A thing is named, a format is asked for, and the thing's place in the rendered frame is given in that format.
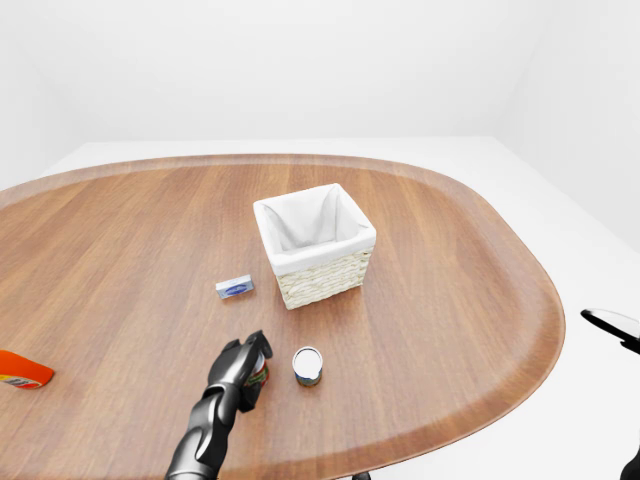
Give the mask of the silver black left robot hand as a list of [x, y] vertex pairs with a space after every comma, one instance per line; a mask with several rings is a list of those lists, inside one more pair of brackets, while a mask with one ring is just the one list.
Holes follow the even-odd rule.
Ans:
[[239, 411], [246, 413], [253, 410], [267, 383], [263, 387], [245, 387], [244, 383], [260, 354], [264, 355], [266, 362], [273, 356], [272, 348], [262, 330], [250, 334], [244, 343], [238, 339], [227, 343], [209, 371], [203, 397], [218, 392], [237, 393]]

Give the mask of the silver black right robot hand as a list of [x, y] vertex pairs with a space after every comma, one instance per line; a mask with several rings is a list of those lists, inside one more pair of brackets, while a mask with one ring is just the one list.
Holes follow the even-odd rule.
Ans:
[[603, 309], [584, 309], [581, 315], [588, 322], [621, 340], [621, 345], [640, 355], [640, 321]]

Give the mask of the red green tomato sauce can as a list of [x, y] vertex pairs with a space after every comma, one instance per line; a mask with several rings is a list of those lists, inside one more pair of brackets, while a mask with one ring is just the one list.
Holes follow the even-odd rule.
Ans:
[[252, 387], [254, 385], [259, 385], [263, 387], [269, 380], [269, 369], [266, 362], [266, 358], [263, 354], [258, 356], [258, 359], [252, 369], [249, 377], [244, 383], [245, 387]]

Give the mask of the white wicker basket, cloth liner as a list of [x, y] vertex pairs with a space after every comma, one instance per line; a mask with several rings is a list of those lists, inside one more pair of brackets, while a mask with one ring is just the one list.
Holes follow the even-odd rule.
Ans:
[[363, 283], [377, 232], [341, 185], [258, 200], [253, 210], [287, 309]]

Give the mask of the small blue grey box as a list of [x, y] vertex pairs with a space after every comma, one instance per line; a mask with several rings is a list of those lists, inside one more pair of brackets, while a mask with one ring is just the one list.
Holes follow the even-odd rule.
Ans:
[[216, 292], [221, 299], [227, 299], [254, 289], [254, 284], [250, 274], [246, 274], [234, 279], [218, 282]]

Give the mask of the tin with white lid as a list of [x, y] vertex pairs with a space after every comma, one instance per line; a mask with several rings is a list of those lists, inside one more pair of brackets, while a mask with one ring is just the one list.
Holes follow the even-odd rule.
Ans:
[[323, 357], [312, 346], [301, 347], [293, 355], [292, 368], [300, 385], [305, 387], [315, 386], [322, 377]]

